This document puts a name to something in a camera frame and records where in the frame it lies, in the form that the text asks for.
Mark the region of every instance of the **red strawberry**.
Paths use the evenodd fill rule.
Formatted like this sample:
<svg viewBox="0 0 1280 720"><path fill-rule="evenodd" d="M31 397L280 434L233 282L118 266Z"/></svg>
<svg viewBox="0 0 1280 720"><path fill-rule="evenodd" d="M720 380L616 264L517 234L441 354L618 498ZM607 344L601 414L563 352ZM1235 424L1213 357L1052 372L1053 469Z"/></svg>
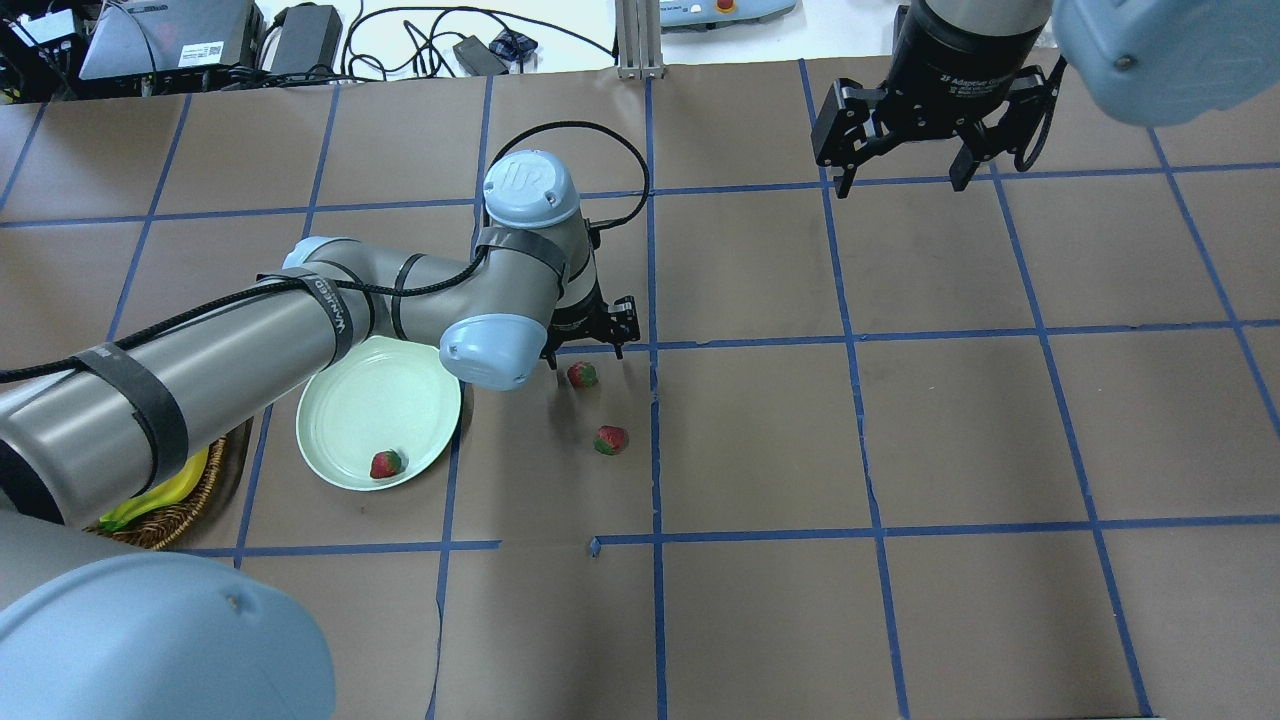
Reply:
<svg viewBox="0 0 1280 720"><path fill-rule="evenodd" d="M613 425L600 425L595 430L595 451L604 455L617 455L627 447L627 432Z"/></svg>
<svg viewBox="0 0 1280 720"><path fill-rule="evenodd" d="M579 360L570 365L564 374L568 375L568 384L576 388L591 387L600 382L600 378L595 374L595 365L585 360Z"/></svg>
<svg viewBox="0 0 1280 720"><path fill-rule="evenodd" d="M369 466L369 477L381 480L404 471L404 459L394 450L384 450L374 455L374 461Z"/></svg>

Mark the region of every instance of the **white label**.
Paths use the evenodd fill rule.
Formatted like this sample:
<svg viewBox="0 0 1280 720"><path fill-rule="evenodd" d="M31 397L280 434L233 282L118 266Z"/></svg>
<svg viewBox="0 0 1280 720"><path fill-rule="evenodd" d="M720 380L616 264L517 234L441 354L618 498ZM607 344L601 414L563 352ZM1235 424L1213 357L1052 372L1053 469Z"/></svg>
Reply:
<svg viewBox="0 0 1280 720"><path fill-rule="evenodd" d="M216 63L223 56L224 42L196 42L193 45L182 46L182 56L178 58L179 68L191 68L195 65L207 65L210 63Z"/></svg>

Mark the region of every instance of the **light green plate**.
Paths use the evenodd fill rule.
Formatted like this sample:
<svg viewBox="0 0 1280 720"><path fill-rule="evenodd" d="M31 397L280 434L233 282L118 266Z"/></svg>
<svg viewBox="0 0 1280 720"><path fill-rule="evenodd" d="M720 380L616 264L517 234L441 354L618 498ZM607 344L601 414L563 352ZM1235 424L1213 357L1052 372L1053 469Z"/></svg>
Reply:
<svg viewBox="0 0 1280 720"><path fill-rule="evenodd" d="M425 470L449 445L462 391L439 350L371 337L316 374L298 404L298 450L325 480L347 489L398 486ZM375 480L374 455L394 450L404 471Z"/></svg>

